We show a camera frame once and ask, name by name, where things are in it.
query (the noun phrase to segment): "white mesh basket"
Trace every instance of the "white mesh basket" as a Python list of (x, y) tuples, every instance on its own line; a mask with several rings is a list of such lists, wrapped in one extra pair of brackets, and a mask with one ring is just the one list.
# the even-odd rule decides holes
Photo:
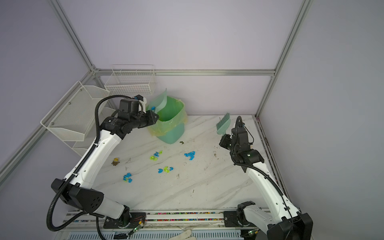
[[(100, 123), (103, 122), (104, 119), (108, 116), (111, 116), (114, 111), (115, 110), (112, 108), (104, 107), (101, 113), (99, 113), (99, 122)], [(90, 127), (89, 134), (86, 135), (84, 141), (75, 142), (73, 146), (71, 146), (72, 150), (75, 151), (80, 156), (83, 156), (87, 152), (90, 145), (94, 142), (95, 137), (96, 137), (96, 124), (93, 121), (93, 124)]]
[[(46, 118), (41, 124), (62, 141), (84, 141), (94, 125), (96, 104), (109, 95), (109, 91), (96, 86), (83, 86), (80, 82), (75, 94), (59, 113), (50, 121)], [(99, 108), (99, 114), (107, 101)]]
[(111, 65), (112, 75), (105, 84), (111, 94), (152, 95), (156, 87), (153, 65)]

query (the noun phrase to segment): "white glove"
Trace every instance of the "white glove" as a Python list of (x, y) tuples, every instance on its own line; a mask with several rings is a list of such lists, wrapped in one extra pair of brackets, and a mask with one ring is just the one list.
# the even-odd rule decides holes
[(196, 237), (191, 237), (191, 235), (192, 231), (188, 229), (187, 231), (184, 231), (177, 236), (171, 237), (168, 240), (196, 240)]

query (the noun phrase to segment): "blue plastic block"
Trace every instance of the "blue plastic block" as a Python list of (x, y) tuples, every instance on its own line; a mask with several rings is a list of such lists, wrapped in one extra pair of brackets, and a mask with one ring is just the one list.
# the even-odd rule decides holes
[(184, 153), (186, 157), (190, 157), (189, 160), (193, 160), (195, 158), (195, 151), (189, 152), (189, 153)]

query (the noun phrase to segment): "green brush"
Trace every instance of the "green brush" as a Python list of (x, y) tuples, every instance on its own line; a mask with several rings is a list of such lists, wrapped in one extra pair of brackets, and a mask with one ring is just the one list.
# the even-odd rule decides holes
[(226, 113), (223, 119), (221, 119), (220, 122), (216, 124), (217, 134), (224, 136), (229, 125), (231, 125), (231, 119), (229, 118), (229, 113)]

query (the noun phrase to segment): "green plastic bag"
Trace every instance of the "green plastic bag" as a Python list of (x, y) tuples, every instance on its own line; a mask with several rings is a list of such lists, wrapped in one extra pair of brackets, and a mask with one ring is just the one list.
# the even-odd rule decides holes
[(164, 136), (179, 124), (185, 124), (188, 121), (184, 103), (179, 99), (169, 96), (167, 96), (167, 104), (157, 114), (159, 115), (159, 120), (156, 124), (147, 127), (150, 134), (156, 137)]

